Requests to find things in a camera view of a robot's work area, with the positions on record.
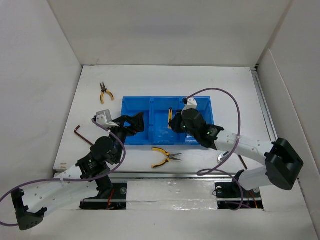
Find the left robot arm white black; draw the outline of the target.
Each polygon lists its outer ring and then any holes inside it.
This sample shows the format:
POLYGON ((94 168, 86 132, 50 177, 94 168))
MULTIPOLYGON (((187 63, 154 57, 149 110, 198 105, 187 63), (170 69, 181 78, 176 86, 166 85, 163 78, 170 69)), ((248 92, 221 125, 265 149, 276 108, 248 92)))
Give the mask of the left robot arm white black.
POLYGON ((98 138, 89 153, 76 164, 51 179, 29 182, 10 192, 18 228, 26 231, 39 225, 44 218, 69 203, 85 198, 105 199, 113 191, 109 175, 114 173, 126 158, 125 141, 145 130, 144 113, 122 115, 114 120, 101 119, 100 114, 92 123, 108 135, 98 138))

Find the left brown hex key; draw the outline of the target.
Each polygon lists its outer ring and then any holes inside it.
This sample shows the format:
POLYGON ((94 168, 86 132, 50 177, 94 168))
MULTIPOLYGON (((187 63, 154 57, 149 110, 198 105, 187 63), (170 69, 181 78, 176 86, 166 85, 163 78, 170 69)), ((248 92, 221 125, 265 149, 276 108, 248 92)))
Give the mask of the left brown hex key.
POLYGON ((90 146, 93 146, 94 144, 93 144, 91 141, 89 141, 87 138, 85 138, 82 134, 79 133, 80 128, 81 128, 81 126, 78 125, 78 126, 74 129, 74 131, 73 131, 74 134, 75 134, 76 136, 78 136, 80 139, 82 139, 84 142, 86 142, 87 144, 89 144, 90 146))

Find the right brown hex key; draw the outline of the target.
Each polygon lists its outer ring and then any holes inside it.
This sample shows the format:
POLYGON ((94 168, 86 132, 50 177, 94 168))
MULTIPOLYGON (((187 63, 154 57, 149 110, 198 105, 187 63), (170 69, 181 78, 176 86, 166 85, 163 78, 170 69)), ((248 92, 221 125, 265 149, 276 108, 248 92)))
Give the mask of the right brown hex key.
POLYGON ((238 156, 239 160, 241 161, 241 163, 242 163, 242 165, 243 165, 244 169, 245 169, 245 170, 247 170, 247 169, 248 169, 248 167, 247 167, 247 165, 246 165, 246 163, 245 163, 245 161, 244 161, 243 157, 242 157, 241 155, 237 155, 237 156, 238 156))

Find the blue bin middle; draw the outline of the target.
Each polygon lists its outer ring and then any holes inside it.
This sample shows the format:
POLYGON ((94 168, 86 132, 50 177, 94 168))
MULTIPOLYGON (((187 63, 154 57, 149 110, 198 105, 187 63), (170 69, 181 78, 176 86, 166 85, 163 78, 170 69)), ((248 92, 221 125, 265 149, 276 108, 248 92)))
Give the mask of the blue bin middle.
POLYGON ((172 108, 174 118, 181 108, 179 96, 157 96, 151 99, 150 123, 152 126, 153 145, 180 145, 179 133, 168 128, 169 108, 172 108))

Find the blue bin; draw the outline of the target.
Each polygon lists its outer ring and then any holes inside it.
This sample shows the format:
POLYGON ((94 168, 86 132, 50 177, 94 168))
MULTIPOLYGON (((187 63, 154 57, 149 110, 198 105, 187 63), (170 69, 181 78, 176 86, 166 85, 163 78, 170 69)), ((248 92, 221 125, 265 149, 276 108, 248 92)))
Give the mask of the blue bin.
POLYGON ((172 108, 174 118, 181 108, 179 96, 157 96, 151 99, 150 123, 152 126, 153 145, 180 145, 179 133, 168 128, 169 108, 172 108))
MULTIPOLYGON (((214 124, 214 116, 212 111, 212 103, 210 96, 194 96, 193 97, 197 103, 196 109, 202 114, 204 120, 207 124, 214 124)), ((197 146, 199 143, 189 134, 180 133, 179 134, 180 145, 184 146, 197 146)))
POLYGON ((143 112, 144 131, 139 132, 135 136, 131 136, 125 141, 126 145, 142 146, 150 143, 149 127, 151 113, 151 97, 150 96, 124 96, 122 99, 121 115, 130 117, 143 112))

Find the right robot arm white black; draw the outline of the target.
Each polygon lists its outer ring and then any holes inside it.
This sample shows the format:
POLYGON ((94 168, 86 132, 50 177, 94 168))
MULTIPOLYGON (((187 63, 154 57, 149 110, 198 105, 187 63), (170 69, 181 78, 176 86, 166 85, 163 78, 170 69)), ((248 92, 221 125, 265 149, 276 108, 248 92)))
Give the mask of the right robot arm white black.
POLYGON ((286 139, 260 141, 237 136, 221 126, 206 123, 196 109, 179 111, 169 126, 175 133, 191 135, 205 148, 234 153, 261 164, 259 168, 242 171, 238 180, 232 182, 231 191, 237 197, 242 197, 249 190, 271 185, 289 191, 304 165, 286 139))

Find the blue bin right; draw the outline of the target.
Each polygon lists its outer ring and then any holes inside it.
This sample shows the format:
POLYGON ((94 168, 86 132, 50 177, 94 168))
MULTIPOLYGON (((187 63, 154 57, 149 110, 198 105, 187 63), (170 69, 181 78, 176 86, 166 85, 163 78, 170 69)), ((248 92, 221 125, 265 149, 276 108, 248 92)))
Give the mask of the blue bin right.
MULTIPOLYGON (((196 109, 202 114, 204 120, 207 124, 214 124, 214 116, 212 111, 212 103, 210 96, 194 96, 193 97, 197 103, 196 109)), ((180 133, 179 134, 180 145, 184 146, 197 146, 199 143, 189 134, 180 133)))

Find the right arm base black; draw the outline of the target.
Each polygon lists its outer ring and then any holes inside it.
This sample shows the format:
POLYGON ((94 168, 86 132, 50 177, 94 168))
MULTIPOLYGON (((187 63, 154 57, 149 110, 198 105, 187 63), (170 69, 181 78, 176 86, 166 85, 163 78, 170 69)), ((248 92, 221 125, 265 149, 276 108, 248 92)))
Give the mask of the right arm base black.
POLYGON ((217 198, 219 210, 263 209, 263 202, 259 188, 253 190, 242 189, 235 182, 216 182, 212 195, 217 198))

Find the blue bin left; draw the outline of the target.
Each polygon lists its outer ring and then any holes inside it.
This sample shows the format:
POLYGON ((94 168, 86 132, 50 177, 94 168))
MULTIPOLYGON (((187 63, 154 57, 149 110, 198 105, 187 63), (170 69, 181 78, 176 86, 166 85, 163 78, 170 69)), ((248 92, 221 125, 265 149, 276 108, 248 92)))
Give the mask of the blue bin left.
POLYGON ((151 113, 151 97, 150 96, 124 96, 122 99, 121 115, 130 117, 143 112, 144 131, 139 132, 135 136, 131 136, 125 141, 126 145, 142 146, 150 143, 149 127, 151 113))

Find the yellow utility knife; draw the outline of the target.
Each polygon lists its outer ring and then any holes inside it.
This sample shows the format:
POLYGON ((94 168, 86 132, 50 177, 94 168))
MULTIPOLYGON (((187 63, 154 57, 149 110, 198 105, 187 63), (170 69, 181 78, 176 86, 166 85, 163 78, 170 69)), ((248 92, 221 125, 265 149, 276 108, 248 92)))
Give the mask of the yellow utility knife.
POLYGON ((171 129, 170 122, 173 118, 173 109, 170 107, 168 110, 168 128, 171 129))

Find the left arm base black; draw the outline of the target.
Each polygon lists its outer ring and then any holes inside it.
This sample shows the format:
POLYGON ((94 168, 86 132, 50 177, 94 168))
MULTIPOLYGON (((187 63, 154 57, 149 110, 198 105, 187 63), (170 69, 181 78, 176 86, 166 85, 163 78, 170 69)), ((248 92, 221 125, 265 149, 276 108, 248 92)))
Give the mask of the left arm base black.
POLYGON ((83 199, 79 204, 79 208, 81 210, 126 210, 127 187, 127 183, 113 183, 113 190, 107 197, 83 199))

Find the silver metal tool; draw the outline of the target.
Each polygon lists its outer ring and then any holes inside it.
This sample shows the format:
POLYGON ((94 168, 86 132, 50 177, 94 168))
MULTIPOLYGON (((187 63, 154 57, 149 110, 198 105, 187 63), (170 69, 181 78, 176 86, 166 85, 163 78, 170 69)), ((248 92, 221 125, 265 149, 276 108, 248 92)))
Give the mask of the silver metal tool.
POLYGON ((230 158, 230 152, 229 151, 225 151, 225 152, 222 152, 218 155, 218 158, 217 158, 217 163, 218 164, 221 164, 223 163, 225 160, 228 160, 230 158))

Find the brown hex key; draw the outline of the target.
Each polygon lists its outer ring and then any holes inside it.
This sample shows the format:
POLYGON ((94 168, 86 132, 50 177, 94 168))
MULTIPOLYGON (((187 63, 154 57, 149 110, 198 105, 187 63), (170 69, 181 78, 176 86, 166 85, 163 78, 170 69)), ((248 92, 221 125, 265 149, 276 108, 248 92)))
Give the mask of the brown hex key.
POLYGON ((82 139, 84 142, 86 142, 87 144, 89 144, 90 146, 93 146, 94 144, 93 144, 91 141, 89 141, 87 138, 85 138, 82 134, 79 133, 80 128, 81 128, 81 126, 78 125, 78 126, 74 129, 74 131, 73 131, 74 134, 75 134, 76 136, 78 136, 80 139, 82 139))
POLYGON ((243 165, 244 169, 245 169, 245 170, 247 170, 247 169, 248 169, 248 167, 247 167, 247 165, 246 165, 246 163, 245 163, 245 161, 244 161, 243 157, 242 157, 241 155, 237 155, 237 156, 238 156, 239 160, 241 161, 241 163, 242 163, 242 165, 243 165))

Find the aluminium rail front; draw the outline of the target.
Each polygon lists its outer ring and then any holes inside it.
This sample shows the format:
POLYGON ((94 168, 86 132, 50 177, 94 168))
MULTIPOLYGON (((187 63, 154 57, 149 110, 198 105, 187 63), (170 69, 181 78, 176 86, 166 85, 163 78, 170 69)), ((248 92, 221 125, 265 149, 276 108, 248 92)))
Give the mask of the aluminium rail front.
POLYGON ((209 174, 205 176, 198 176, 196 174, 184 173, 157 173, 157 172, 114 172, 109 175, 112 179, 205 179, 205 178, 229 178, 224 173, 209 174))

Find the small yellow needle-nose pliers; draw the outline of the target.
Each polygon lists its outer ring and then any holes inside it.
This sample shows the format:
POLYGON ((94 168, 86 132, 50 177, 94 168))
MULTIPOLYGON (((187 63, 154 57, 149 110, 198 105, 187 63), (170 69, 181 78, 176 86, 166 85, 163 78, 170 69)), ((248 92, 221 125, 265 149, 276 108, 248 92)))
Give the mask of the small yellow needle-nose pliers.
POLYGON ((105 101, 104 101, 105 95, 109 95, 111 100, 114 101, 114 99, 115 99, 114 95, 108 90, 108 88, 105 86, 104 82, 100 83, 100 88, 101 88, 100 102, 102 105, 105 103, 105 101))

